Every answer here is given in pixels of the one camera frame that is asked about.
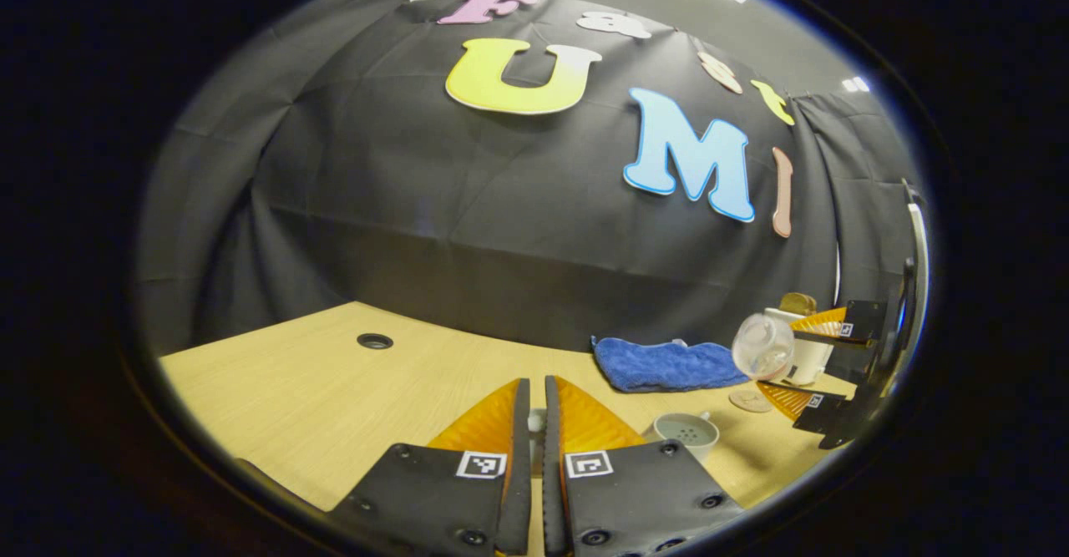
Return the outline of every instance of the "white teacup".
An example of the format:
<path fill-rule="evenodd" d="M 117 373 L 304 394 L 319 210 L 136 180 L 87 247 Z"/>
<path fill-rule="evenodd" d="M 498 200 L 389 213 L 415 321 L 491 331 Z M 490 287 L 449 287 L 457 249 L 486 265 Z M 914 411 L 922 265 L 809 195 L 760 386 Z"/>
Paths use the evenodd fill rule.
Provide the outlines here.
<path fill-rule="evenodd" d="M 679 440 L 695 459 L 702 461 L 721 438 L 721 431 L 709 420 L 709 412 L 701 415 L 665 413 L 653 420 L 642 437 L 650 443 Z"/>

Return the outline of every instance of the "blue letter m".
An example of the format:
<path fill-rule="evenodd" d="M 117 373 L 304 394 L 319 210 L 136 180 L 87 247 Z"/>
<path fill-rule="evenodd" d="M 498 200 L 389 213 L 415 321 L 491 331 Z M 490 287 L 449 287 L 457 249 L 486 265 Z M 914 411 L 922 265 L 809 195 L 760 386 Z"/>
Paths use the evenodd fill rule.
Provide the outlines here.
<path fill-rule="evenodd" d="M 714 120 L 698 139 L 671 97 L 639 88 L 630 93 L 642 109 L 642 130 L 638 160 L 623 168 L 623 181 L 661 196 L 676 191 L 676 180 L 668 173 L 670 151 L 688 199 L 698 200 L 715 169 L 710 206 L 732 219 L 753 221 L 746 188 L 746 135 L 733 124 Z"/>

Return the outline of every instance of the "wooden table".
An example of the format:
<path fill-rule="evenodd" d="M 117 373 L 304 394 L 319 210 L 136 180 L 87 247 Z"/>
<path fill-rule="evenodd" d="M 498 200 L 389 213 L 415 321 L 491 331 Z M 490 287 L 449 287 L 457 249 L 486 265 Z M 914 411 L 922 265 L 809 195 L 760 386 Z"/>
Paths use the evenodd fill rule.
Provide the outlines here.
<path fill-rule="evenodd" d="M 393 339 L 384 351 L 357 336 Z M 708 411 L 721 439 L 704 461 L 726 492 L 749 508 L 830 454 L 821 436 L 791 428 L 772 409 L 728 402 L 753 382 L 692 392 L 614 390 L 588 353 L 495 340 L 351 303 L 235 338 L 165 356 L 164 370 L 190 413 L 235 458 L 291 492 L 330 510 L 394 443 L 424 445 L 493 390 L 531 381 L 531 407 L 544 407 L 543 380 L 561 375 L 635 431 L 666 412 Z M 821 375 L 811 389 L 853 396 Z M 541 480 L 532 488 L 530 553 L 542 554 Z"/>

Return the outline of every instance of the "white cup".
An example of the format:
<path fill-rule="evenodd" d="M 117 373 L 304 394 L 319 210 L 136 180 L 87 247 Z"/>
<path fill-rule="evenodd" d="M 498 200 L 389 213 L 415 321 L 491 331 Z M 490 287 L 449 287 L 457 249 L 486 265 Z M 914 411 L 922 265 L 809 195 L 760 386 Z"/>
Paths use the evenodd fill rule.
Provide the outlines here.
<path fill-rule="evenodd" d="M 650 443 L 679 440 L 695 459 L 702 461 L 721 438 L 721 431 L 709 420 L 709 412 L 701 415 L 665 413 L 653 420 L 642 437 Z"/>
<path fill-rule="evenodd" d="M 779 309 L 764 309 L 764 314 L 780 321 L 795 322 L 804 319 L 805 314 L 788 313 Z M 794 339 L 794 362 L 784 375 L 784 382 L 794 386 L 807 386 L 817 381 L 817 375 L 824 372 L 827 367 L 827 359 L 832 357 L 832 344 L 822 344 L 820 341 L 808 341 Z"/>

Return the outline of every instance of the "cork coaster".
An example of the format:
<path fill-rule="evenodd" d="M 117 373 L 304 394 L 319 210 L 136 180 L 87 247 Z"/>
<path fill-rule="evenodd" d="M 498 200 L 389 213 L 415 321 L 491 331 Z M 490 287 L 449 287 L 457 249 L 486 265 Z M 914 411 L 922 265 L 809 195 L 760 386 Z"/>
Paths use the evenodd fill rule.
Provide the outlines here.
<path fill-rule="evenodd" d="M 772 409 L 772 403 L 760 392 L 753 390 L 735 390 L 728 394 L 728 400 L 734 406 L 750 413 L 766 413 Z"/>

